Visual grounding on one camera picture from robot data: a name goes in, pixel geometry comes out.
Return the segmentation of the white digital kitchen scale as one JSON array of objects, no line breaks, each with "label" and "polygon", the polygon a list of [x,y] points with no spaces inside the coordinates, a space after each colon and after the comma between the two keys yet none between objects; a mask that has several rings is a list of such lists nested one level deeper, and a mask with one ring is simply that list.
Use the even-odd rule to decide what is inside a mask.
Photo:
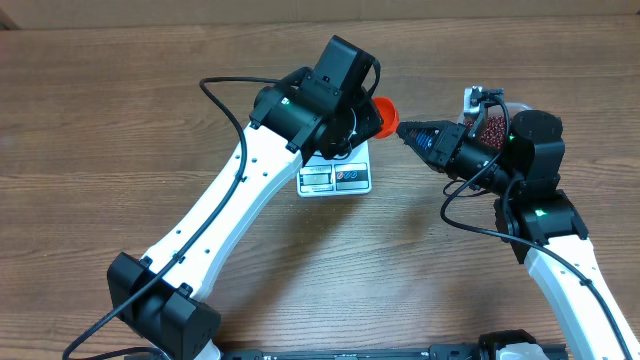
[{"label": "white digital kitchen scale", "polygon": [[316,152],[298,172],[300,197],[364,195],[373,187],[369,146],[362,143],[348,157],[326,160]]}]

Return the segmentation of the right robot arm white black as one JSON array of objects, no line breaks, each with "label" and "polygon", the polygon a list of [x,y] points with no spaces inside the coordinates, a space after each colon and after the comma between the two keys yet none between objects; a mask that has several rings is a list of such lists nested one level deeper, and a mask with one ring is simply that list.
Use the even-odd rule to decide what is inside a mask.
[{"label": "right robot arm white black", "polygon": [[639,341],[597,263],[589,231],[559,189],[561,120],[524,110],[501,126],[502,146],[451,121],[402,122],[398,136],[433,170],[497,195],[491,235],[511,244],[543,292],[577,359],[636,359]]}]

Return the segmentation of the red beans in container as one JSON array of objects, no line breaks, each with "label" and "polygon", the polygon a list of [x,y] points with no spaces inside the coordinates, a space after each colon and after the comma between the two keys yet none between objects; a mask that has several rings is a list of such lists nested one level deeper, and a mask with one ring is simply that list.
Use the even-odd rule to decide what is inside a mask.
[{"label": "red beans in container", "polygon": [[475,132],[472,142],[476,145],[501,150],[505,143],[506,120],[503,116],[489,116]]}]

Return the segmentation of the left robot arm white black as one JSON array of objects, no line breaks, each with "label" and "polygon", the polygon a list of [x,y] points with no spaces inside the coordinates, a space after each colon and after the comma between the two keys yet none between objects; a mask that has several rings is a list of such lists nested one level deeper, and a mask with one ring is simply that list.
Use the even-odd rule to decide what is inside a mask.
[{"label": "left robot arm white black", "polygon": [[368,140],[382,128],[378,60],[340,37],[313,67],[264,79],[227,164],[185,217],[143,256],[118,255],[107,282],[118,318],[147,340],[128,359],[217,359],[220,326],[207,304],[227,258],[287,183],[303,197],[372,188]]}]

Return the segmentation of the clear plastic bean container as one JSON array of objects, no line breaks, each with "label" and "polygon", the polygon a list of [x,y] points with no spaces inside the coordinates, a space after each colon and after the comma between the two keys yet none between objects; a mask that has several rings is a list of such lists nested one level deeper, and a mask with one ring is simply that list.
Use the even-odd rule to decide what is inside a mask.
[{"label": "clear plastic bean container", "polygon": [[[506,107],[508,109],[509,115],[513,118],[517,113],[527,110],[533,110],[533,107],[519,102],[506,102]],[[502,108],[499,105],[492,106],[487,110],[488,117],[502,117],[504,115]],[[468,121],[468,118],[464,116],[464,113],[461,112],[456,120],[457,123],[465,123]]]}]

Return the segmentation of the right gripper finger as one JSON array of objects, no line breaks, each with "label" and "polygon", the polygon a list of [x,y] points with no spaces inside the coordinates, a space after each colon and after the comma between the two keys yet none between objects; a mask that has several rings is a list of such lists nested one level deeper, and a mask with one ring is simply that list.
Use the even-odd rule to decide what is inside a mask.
[{"label": "right gripper finger", "polygon": [[417,135],[425,133],[429,136],[438,136],[443,130],[446,130],[452,124],[451,121],[404,121],[400,122],[397,127],[397,134],[400,138],[406,138],[409,135]]},{"label": "right gripper finger", "polygon": [[407,135],[402,137],[403,143],[429,167],[432,166],[430,155],[434,144],[434,136],[429,134]]}]

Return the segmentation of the orange scoop blue handle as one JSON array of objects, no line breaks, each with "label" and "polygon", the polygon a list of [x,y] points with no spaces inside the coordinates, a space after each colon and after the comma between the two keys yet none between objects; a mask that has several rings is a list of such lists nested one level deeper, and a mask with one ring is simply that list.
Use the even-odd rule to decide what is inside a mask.
[{"label": "orange scoop blue handle", "polygon": [[381,130],[375,135],[376,139],[384,139],[396,133],[399,125],[399,112],[389,97],[375,97],[373,99],[382,119]]}]

